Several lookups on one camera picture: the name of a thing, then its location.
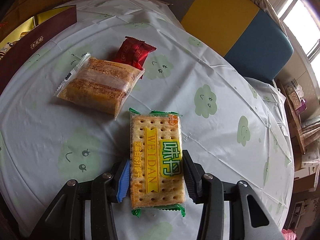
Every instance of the metal screw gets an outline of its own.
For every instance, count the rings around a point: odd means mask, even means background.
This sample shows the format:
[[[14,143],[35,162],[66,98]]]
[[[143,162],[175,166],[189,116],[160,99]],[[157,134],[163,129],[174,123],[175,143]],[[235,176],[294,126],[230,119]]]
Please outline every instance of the metal screw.
[[[247,183],[245,182],[245,181],[243,181],[243,180],[241,180],[241,181],[239,181],[238,182],[241,186],[243,186],[243,187],[247,187]]]
[[[76,184],[76,181],[74,179],[71,179],[67,182],[68,186],[74,186]]]
[[[205,174],[203,174],[203,177],[204,177],[205,179],[213,179],[213,175],[210,174],[210,173],[205,173]]]
[[[112,174],[110,172],[105,172],[102,174],[102,177],[104,179],[110,179],[112,177]]]

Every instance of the red foil package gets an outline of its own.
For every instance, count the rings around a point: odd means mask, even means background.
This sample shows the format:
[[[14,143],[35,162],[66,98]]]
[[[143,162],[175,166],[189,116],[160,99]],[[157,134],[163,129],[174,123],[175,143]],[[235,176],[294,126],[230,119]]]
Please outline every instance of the red foil package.
[[[132,37],[126,36],[125,38],[113,61],[143,70],[142,66],[149,52],[155,51],[156,48]]]

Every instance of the pink object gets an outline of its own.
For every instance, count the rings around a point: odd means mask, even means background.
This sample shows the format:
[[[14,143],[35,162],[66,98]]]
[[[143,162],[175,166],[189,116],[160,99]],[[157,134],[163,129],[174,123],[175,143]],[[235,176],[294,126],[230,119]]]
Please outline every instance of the pink object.
[[[281,233],[283,234],[285,240],[295,240],[297,237],[297,235],[290,229],[282,229]]]
[[[301,114],[304,110],[307,109],[306,101],[302,98],[301,99],[301,106],[295,110],[296,114]]]

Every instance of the white tablecloth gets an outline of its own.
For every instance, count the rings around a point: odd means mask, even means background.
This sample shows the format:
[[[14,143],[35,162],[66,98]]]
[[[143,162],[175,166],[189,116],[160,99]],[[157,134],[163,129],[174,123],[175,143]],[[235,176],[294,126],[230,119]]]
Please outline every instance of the white tablecloth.
[[[182,114],[183,148],[193,161],[222,181],[248,181],[281,228],[292,193],[292,148],[254,88],[180,28],[161,3],[67,4],[77,4],[78,22],[36,51],[0,96],[0,190],[21,231],[31,233],[67,180],[94,179],[128,154],[129,107]],[[53,96],[84,53],[112,59],[125,36],[157,49],[116,121]],[[84,150],[90,152],[86,157]],[[184,218],[174,211],[143,210],[138,219],[124,198],[114,205],[118,237],[196,239],[202,205],[187,197],[185,206]],[[227,228],[228,209],[225,218]]]

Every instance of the cracker package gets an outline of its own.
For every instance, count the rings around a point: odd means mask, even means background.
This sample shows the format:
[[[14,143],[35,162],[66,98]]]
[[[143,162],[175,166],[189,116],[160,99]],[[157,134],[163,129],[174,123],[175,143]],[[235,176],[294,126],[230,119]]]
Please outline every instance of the cracker package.
[[[179,115],[130,112],[132,208],[181,211],[175,209],[185,201]]]
[[[84,55],[56,92],[58,98],[115,117],[144,70]]]

